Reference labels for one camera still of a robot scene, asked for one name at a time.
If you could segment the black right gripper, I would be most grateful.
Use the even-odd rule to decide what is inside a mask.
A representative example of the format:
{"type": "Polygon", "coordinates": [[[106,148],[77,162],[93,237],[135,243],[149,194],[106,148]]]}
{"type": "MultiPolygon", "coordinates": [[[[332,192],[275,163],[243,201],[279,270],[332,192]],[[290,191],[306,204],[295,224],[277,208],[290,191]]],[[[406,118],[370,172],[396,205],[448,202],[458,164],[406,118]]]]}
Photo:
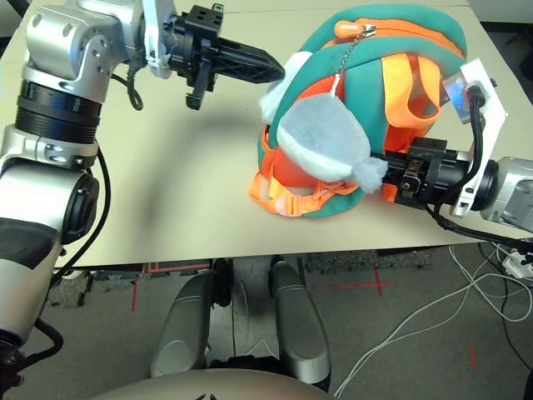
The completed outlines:
{"type": "Polygon", "coordinates": [[[410,208],[434,205],[468,172],[470,162],[447,141],[413,139],[405,154],[384,154],[384,183],[397,187],[395,202],[410,208]]]}

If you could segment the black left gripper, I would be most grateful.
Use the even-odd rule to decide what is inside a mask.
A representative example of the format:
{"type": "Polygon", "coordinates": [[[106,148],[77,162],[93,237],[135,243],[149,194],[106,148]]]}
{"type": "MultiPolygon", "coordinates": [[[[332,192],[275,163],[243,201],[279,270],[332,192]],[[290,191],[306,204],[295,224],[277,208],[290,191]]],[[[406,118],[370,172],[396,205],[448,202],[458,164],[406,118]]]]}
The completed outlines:
{"type": "Polygon", "coordinates": [[[285,69],[266,50],[218,37],[223,13],[220,3],[213,3],[211,8],[194,5],[172,24],[171,38],[175,42],[168,65],[192,88],[186,104],[193,110],[200,109],[205,92],[213,91],[218,45],[218,74],[249,83],[273,83],[285,77],[285,69]]]}

